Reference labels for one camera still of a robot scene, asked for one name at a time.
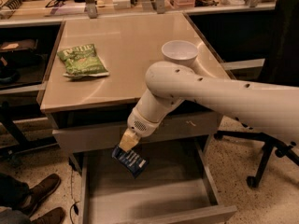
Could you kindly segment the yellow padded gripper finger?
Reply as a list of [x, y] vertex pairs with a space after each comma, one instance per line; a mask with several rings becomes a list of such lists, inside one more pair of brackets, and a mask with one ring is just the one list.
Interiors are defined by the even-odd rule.
[[119, 143], [119, 147], [127, 152], [139, 143], [140, 137], [130, 129], [127, 129]]

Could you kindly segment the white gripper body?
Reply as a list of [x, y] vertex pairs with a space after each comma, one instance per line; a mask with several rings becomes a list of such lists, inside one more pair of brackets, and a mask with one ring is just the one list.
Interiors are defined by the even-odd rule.
[[128, 128], [139, 137], [148, 137], [158, 128], [159, 124], [144, 119], [134, 108], [127, 120]]

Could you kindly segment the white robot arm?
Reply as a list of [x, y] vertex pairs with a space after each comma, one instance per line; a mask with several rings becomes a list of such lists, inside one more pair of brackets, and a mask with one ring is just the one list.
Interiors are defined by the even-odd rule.
[[203, 77], [189, 67], [157, 62], [145, 75], [147, 89], [130, 114], [120, 141], [128, 151], [151, 135], [164, 117], [188, 100], [236, 119], [284, 143], [299, 143], [299, 88]]

